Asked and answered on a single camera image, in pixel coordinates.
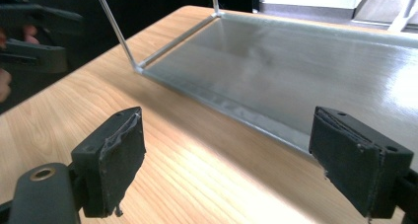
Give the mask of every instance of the metal frame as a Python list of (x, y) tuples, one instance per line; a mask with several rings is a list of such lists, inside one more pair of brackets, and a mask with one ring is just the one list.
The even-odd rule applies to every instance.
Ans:
[[(131, 56), (115, 20), (112, 16), (109, 19), (136, 72), (303, 154), (309, 151), (311, 111), (318, 105), (361, 116), (376, 129), (385, 130), (382, 126), (384, 121), (405, 126), (400, 131), (388, 129), (385, 133), (404, 144), (413, 144), (410, 134), (413, 134), (412, 130), (417, 130), (417, 126), (409, 121), (413, 116), (418, 117), (418, 110), (413, 103), (403, 102), (410, 95), (400, 93), (404, 87), (411, 88), (411, 85), (404, 86), (397, 82), (405, 80), (401, 77), (404, 72), (410, 74), (409, 66), (418, 50), (417, 37), (368, 33), (292, 20), (267, 21), (253, 16), (221, 13), (218, 0), (213, 1), (213, 14), (208, 14), (206, 19), (139, 63)], [(105, 0), (101, 2), (108, 9)], [(247, 28), (248, 25), (256, 26), (257, 31)], [(240, 39), (240, 43), (231, 39)], [(298, 55), (304, 57), (290, 55), (291, 51), (297, 51)], [(255, 60), (255, 66), (250, 66), (252, 60)], [(320, 67), (311, 70), (307, 68), (310, 67), (308, 61)], [(270, 67), (273, 63), (269, 62), (280, 62), (280, 65), (276, 70), (269, 71), (269, 68), (273, 68)], [(201, 69), (209, 73), (200, 74)], [(247, 80), (242, 80), (240, 75), (245, 75)], [(370, 90), (358, 93), (366, 88)], [(241, 101), (241, 98), (249, 96), (249, 90), (263, 94), (265, 101), (262, 98)], [(418, 160), (415, 159), (412, 166), (416, 169)]]
[(393, 20), (390, 27), (387, 29), (392, 32), (402, 32), (408, 25), (409, 20), (417, 12), (418, 6), (415, 5), (416, 0), (408, 0), (408, 3), (402, 8), (399, 15)]
[(123, 50), (125, 51), (126, 56), (128, 57), (133, 69), (135, 70), (135, 72), (138, 72), (140, 74), (143, 73), (143, 71), (144, 71), (144, 69), (147, 65), (149, 65), (151, 62), (156, 60), (158, 57), (162, 56), (163, 54), (165, 54), (166, 52), (168, 52), (169, 50), (174, 48), (176, 45), (178, 45), (179, 43), (181, 43), (182, 41), (184, 41), (188, 37), (192, 36), (197, 31), (201, 30), (203, 27), (205, 27), (206, 25), (211, 23), (213, 20), (215, 20), (217, 18), (220, 18), (222, 16), (222, 13), (220, 12), (220, 9), (219, 9), (218, 0), (213, 0), (213, 9), (214, 9), (213, 14), (208, 16), (206, 19), (204, 19), (203, 21), (201, 21), (197, 25), (190, 28), (188, 31), (186, 31), (185, 33), (183, 33), (179, 37), (172, 40), (171, 42), (169, 42), (168, 44), (166, 44), (165, 46), (163, 46), (162, 48), (160, 48), (159, 50), (157, 50), (155, 53), (151, 54), (150, 56), (148, 56), (144, 60), (142, 60), (140, 62), (136, 62), (135, 58), (132, 55), (132, 52), (129, 49), (129, 46), (126, 43), (126, 39), (124, 38), (124, 36), (122, 34), (122, 31), (120, 30), (119, 25), (116, 22), (116, 19), (114, 18), (110, 8), (107, 5), (107, 2), (105, 0), (99, 0), (99, 1), (101, 2), (102, 7), (104, 8), (104, 12), (107, 15), (107, 18), (109, 19), (109, 21), (111, 23), (111, 26), (113, 27), (113, 30), (116, 33), (117, 38), (118, 38), (120, 44), (122, 45)]

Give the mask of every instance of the wooden table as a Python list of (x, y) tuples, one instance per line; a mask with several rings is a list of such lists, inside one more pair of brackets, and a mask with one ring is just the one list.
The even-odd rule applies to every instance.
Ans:
[[(184, 7), (132, 37), (139, 60), (212, 12)], [(251, 128), (135, 73), (120, 46), (0, 116), (0, 202), (36, 166), (139, 106), (147, 154), (124, 215), (83, 223), (367, 223), (323, 169)], [(391, 220), (400, 223), (397, 210)]]

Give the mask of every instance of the metal rod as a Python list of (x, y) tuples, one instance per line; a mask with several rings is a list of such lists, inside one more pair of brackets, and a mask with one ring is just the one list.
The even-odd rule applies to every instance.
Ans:
[(114, 32), (116, 33), (117, 38), (119, 39), (120, 44), (123, 47), (123, 50), (125, 50), (126, 55), (128, 56), (128, 59), (130, 61), (130, 63), (132, 64), (132, 67), (134, 68), (135, 71), (138, 71), (138, 67), (137, 64), (135, 62), (135, 59), (132, 56), (131, 51), (129, 50), (128, 45), (126, 44), (126, 40), (123, 37), (122, 32), (120, 31), (119, 26), (117, 25), (116, 20), (114, 19), (113, 14), (111, 13), (110, 8), (107, 5), (107, 2), (105, 0), (99, 0), (102, 4), (102, 7), (104, 8), (104, 12), (107, 15), (108, 20), (111, 23), (111, 26), (113, 27)]
[(409, 20), (417, 11), (415, 2), (416, 0), (409, 0), (408, 3), (406, 3), (400, 13), (393, 20), (390, 27), (387, 29), (388, 31), (401, 32), (408, 25)]
[(193, 26), (187, 32), (183, 33), (179, 37), (177, 37), (174, 40), (170, 41), (168, 44), (164, 45), (162, 48), (160, 48), (159, 50), (157, 50), (155, 53), (151, 54), (150, 56), (148, 56), (147, 58), (145, 58), (144, 60), (142, 60), (141, 62), (139, 62), (138, 63), (138, 67), (141, 68), (141, 72), (142, 72), (142, 70), (143, 70), (144, 67), (146, 67), (151, 62), (153, 62), (154, 60), (156, 60), (158, 57), (162, 56), (163, 54), (165, 54), (166, 52), (168, 52), (169, 50), (171, 50), (172, 48), (174, 48), (175, 46), (177, 46), (179, 43), (181, 43), (182, 41), (184, 41), (188, 37), (192, 36), (197, 31), (201, 30), (203, 27), (205, 27), (206, 25), (208, 25), (209, 23), (211, 23), (217, 17), (218, 16), (216, 14), (213, 14), (213, 15), (207, 17), (206, 19), (202, 20), (197, 25)]
[(213, 1), (213, 9), (215, 10), (216, 16), (220, 16), (218, 0), (212, 0), (212, 1)]
[(409, 15), (411, 15), (412, 7), (414, 6), (416, 0), (409, 0), (408, 4), (406, 5), (406, 8), (403, 12), (403, 18), (407, 18)]

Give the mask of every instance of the black plastic bracket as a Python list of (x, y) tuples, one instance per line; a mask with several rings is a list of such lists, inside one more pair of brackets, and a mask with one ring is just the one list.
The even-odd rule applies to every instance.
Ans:
[(140, 108), (117, 112), (72, 152), (73, 163), (45, 164), (23, 174), (14, 199), (0, 205), (0, 223), (80, 223), (116, 210), (145, 157)]
[(63, 73), (68, 70), (67, 53), (61, 46), (32, 44), (8, 39), (0, 50), (0, 66), (39, 73)]
[(416, 190), (416, 182), (405, 182), (415, 174), (409, 169), (412, 151), (345, 112), (316, 108), (310, 152), (365, 217), (391, 218), (396, 205), (405, 206), (399, 195)]

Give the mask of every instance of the screw hole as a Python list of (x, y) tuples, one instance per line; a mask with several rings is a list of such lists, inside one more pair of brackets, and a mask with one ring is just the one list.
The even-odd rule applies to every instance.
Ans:
[(31, 181), (40, 182), (52, 177), (55, 174), (54, 168), (42, 168), (31, 174)]
[(387, 146), (386, 149), (389, 150), (390, 152), (397, 152), (397, 148), (394, 148), (391, 146)]

